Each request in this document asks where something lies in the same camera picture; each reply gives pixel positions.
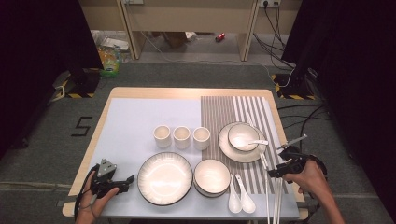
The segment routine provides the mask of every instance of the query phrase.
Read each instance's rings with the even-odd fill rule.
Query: ceramic cup
[[[172,145],[171,130],[166,125],[154,129],[154,139],[157,147],[166,148]]]
[[[210,131],[205,127],[196,128],[192,134],[194,147],[198,150],[205,150],[210,144]]]
[[[178,126],[173,131],[175,145],[178,149],[185,149],[190,146],[190,129],[185,126]]]

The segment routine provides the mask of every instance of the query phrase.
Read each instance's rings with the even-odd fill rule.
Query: soup spoon
[[[256,204],[248,196],[248,193],[245,190],[244,184],[242,183],[241,176],[235,175],[235,177],[236,177],[236,180],[238,181],[239,188],[241,189],[242,209],[247,213],[253,213],[254,211],[256,211]]]
[[[249,145],[250,144],[268,145],[268,141],[267,140],[253,140],[253,141],[248,141],[247,143]]]
[[[233,175],[231,175],[230,183],[230,199],[228,201],[228,208],[232,213],[239,213],[242,210],[242,203],[238,195],[235,192],[235,186],[233,185]]]

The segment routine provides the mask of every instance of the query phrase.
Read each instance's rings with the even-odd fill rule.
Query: human hand
[[[323,191],[331,192],[323,172],[315,161],[308,160],[302,172],[285,174],[283,178],[298,184],[300,186],[299,193],[303,193],[305,190],[314,195],[320,195]]]
[[[76,223],[94,223],[95,220],[101,215],[107,202],[113,198],[118,192],[119,188],[110,190],[103,198],[96,199],[93,204],[92,200],[91,182],[95,172],[92,172],[88,177],[87,183],[84,186],[84,193],[79,204],[79,211]]]
[[[304,190],[312,193],[323,207],[328,223],[345,223],[337,203],[332,196],[329,184],[315,161],[308,160],[302,172],[299,174],[286,174],[283,175],[283,178],[298,184],[300,186],[299,193],[303,193]]]

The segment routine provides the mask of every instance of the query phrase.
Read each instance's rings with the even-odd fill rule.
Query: saucer
[[[266,145],[258,145],[255,149],[251,151],[242,151],[233,147],[233,145],[230,144],[230,141],[228,139],[228,132],[230,131],[230,129],[236,124],[243,124],[243,123],[244,122],[234,122],[224,126],[224,128],[222,128],[219,133],[219,147],[221,151],[233,161],[238,161],[238,162],[257,161],[260,159],[260,151],[265,150]],[[262,134],[262,132],[255,127],[253,128],[259,134],[260,139],[265,140],[265,137]]]

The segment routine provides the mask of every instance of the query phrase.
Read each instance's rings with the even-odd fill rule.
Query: plastic bag
[[[114,49],[98,48],[98,53],[102,61],[103,70],[100,71],[102,77],[116,77],[120,68],[120,47]]]

